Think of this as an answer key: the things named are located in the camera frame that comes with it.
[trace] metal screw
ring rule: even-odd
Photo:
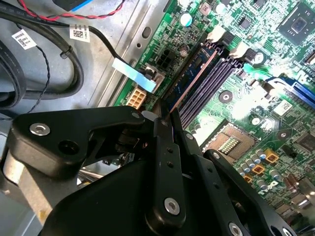
[[[191,135],[190,133],[187,133],[186,137],[189,138],[190,140],[193,140],[193,135]]]
[[[168,127],[168,123],[164,120],[161,121],[163,125],[165,125],[166,127]]]
[[[175,199],[172,198],[167,198],[164,200],[164,207],[167,210],[167,212],[172,215],[178,215],[180,212],[180,207],[177,201],[175,201]]]
[[[132,114],[133,117],[140,118],[139,114],[137,114],[136,112],[133,112],[131,114]]]
[[[46,136],[50,133],[50,128],[42,123],[35,123],[30,126],[30,132],[37,136]]]
[[[229,223],[228,227],[230,228],[230,231],[233,236],[243,236],[241,229],[233,222]]]
[[[283,228],[283,232],[285,233],[286,236],[292,236],[292,234],[290,233],[290,231],[287,230],[286,228]]]
[[[219,156],[216,152],[213,152],[213,156],[214,156],[216,159],[220,159],[220,156]]]

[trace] barcode label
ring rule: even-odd
[[[70,25],[70,38],[82,42],[90,42],[90,31],[88,26]]]
[[[288,103],[285,100],[282,100],[282,102],[276,106],[274,109],[274,112],[277,113],[279,116],[283,116],[288,110],[290,110],[292,105]]]
[[[35,47],[37,44],[32,40],[32,38],[25,32],[24,29],[12,35],[12,38],[21,45],[24,50]]]

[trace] blue expansion slot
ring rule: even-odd
[[[303,86],[301,83],[299,83],[297,80],[280,76],[278,78],[270,78],[266,80],[267,82],[278,82],[277,80],[281,79],[281,83],[285,85],[286,89],[296,95],[299,99],[301,99],[303,102],[311,106],[313,109],[315,109],[315,94]]]

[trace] orange capacitor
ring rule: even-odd
[[[284,178],[283,182],[284,182],[285,186],[287,187],[287,189],[290,190],[292,193],[296,193],[297,192],[296,188],[290,182],[289,178]]]
[[[295,177],[294,174],[289,174],[289,175],[287,176],[287,178],[289,179],[289,181],[290,181],[295,187],[299,186],[300,183],[298,182],[298,180],[297,180],[297,178]]]

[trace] black mechanical arm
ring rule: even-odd
[[[132,107],[17,117],[0,188],[29,205],[42,236],[295,236],[215,150],[204,154],[160,102],[159,117]],[[78,189],[79,170],[121,153],[134,161]]]

